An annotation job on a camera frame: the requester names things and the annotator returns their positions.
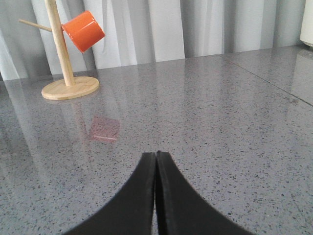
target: round wooden base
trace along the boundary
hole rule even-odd
[[[74,99],[96,91],[99,81],[94,77],[74,77],[75,85],[66,86],[64,79],[46,85],[41,94],[45,99]]]

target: white object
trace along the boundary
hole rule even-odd
[[[313,47],[313,0],[305,3],[300,40]]]

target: wooden dowel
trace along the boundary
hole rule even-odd
[[[47,7],[53,39],[57,48],[65,84],[67,86],[73,86],[75,85],[73,69],[64,40],[57,4],[55,0],[45,0],[45,6]]]
[[[40,29],[43,29],[43,30],[46,30],[46,31],[49,31],[49,32],[52,32],[51,28],[43,26],[43,25],[40,25],[40,24],[37,24],[37,23],[33,23],[31,21],[26,21],[26,20],[19,19],[19,22],[27,24],[27,25],[30,25],[30,26],[34,26],[36,28],[40,28]]]

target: table surface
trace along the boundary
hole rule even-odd
[[[61,234],[168,151],[194,189],[259,235],[313,234],[313,52],[280,47],[0,82],[0,234]]]

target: wooden peg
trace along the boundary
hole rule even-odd
[[[36,27],[36,28],[43,29],[43,30],[45,30],[45,31],[52,32],[52,29],[51,29],[51,28],[46,27],[46,26],[43,26],[43,25],[40,25],[40,24],[37,24],[37,23],[33,23],[33,22],[31,22],[31,21],[19,19],[19,22],[24,23],[24,24],[27,24],[27,25],[30,25],[30,26],[33,26],[33,27]]]

